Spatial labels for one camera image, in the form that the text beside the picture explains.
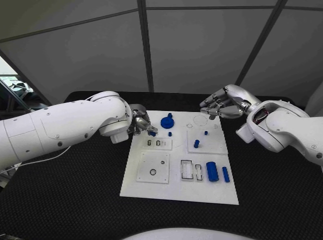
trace table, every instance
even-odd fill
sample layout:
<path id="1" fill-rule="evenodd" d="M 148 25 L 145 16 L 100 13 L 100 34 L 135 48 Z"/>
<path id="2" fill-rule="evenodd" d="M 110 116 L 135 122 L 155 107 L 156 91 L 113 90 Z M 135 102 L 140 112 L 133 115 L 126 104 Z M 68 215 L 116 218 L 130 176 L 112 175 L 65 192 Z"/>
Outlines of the table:
<path id="1" fill-rule="evenodd" d="M 96 92 L 74 92 L 67 102 Z M 120 92 L 149 110 L 199 111 L 205 94 Z M 286 100 L 283 97 L 260 97 Z M 259 240 L 323 240 L 323 174 L 293 147 L 273 153 L 221 119 L 240 205 L 120 197 L 132 137 L 99 134 L 55 160 L 22 167 L 0 194 L 0 232 L 28 240 L 122 239 L 172 227 L 220 230 Z M 60 152 L 39 157 L 45 159 Z"/>

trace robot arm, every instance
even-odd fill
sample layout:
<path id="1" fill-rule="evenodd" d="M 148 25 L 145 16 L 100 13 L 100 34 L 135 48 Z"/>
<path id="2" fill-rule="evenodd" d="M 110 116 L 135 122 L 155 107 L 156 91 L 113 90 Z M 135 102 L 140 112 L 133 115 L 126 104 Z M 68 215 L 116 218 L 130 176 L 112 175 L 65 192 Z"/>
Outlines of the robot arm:
<path id="1" fill-rule="evenodd" d="M 113 91 L 99 93 L 90 101 L 47 107 L 0 121 L 0 170 L 84 142 L 97 131 L 116 144 L 143 130 L 159 132 L 146 108 L 130 106 Z"/>
<path id="2" fill-rule="evenodd" d="M 264 101 L 240 86 L 228 85 L 199 104 L 201 112 L 210 119 L 247 116 L 247 123 L 237 130 L 238 136 L 250 143 L 254 139 L 279 153 L 292 145 L 306 159 L 323 166 L 323 117 L 310 117 L 285 101 Z"/>

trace gray wall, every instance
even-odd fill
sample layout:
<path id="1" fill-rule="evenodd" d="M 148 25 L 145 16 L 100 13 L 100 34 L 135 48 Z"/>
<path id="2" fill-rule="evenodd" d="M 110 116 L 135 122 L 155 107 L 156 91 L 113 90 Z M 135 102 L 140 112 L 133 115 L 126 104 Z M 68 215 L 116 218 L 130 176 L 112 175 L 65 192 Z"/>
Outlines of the gray wall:
<path id="1" fill-rule="evenodd" d="M 285 2 L 2 0 L 2 54 L 54 104 L 74 91 L 211 94 L 243 80 L 305 106 L 323 80 L 323 0 Z"/>

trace blue object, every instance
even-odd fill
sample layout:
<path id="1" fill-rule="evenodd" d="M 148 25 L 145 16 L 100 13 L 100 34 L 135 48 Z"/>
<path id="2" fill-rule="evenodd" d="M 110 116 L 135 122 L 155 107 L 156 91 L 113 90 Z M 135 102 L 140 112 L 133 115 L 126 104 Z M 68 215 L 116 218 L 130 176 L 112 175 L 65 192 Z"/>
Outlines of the blue object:
<path id="1" fill-rule="evenodd" d="M 195 148 L 199 147 L 199 143 L 201 143 L 201 141 L 199 141 L 199 140 L 195 140 L 195 143 L 194 143 L 194 147 L 195 147 Z"/>
<path id="2" fill-rule="evenodd" d="M 217 167 L 217 163 L 214 161 L 210 161 L 207 163 L 207 174 L 208 174 L 208 180 L 211 182 L 217 182 L 220 180 L 218 167 Z"/>
<path id="3" fill-rule="evenodd" d="M 161 125 L 165 129 L 171 129 L 175 126 L 175 120 L 172 113 L 168 114 L 168 117 L 165 117 L 161 121 Z"/>
<path id="4" fill-rule="evenodd" d="M 230 183 L 231 179 L 230 179 L 228 169 L 225 166 L 223 167 L 223 174 L 224 174 L 225 182 Z"/>

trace black table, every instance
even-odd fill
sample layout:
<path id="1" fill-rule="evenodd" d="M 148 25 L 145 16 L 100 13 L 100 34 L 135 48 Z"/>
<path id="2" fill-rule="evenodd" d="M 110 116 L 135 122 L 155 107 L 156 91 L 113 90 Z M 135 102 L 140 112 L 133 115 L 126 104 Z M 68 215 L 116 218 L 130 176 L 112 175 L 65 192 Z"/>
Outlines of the black table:
<path id="1" fill-rule="evenodd" d="M 67 102 L 94 93 L 74 92 Z M 199 111 L 208 97 L 149 92 L 120 95 L 149 110 L 188 112 Z M 28 240 L 122 239 L 159 228 L 192 227 L 260 240 L 323 240 L 321 167 L 293 147 L 273 153 L 256 141 L 246 144 L 236 134 L 244 122 L 246 117 L 221 119 L 238 206 L 120 197 L 132 137 L 112 144 L 109 137 L 96 134 L 58 159 L 18 170 L 0 194 L 0 232 Z"/>

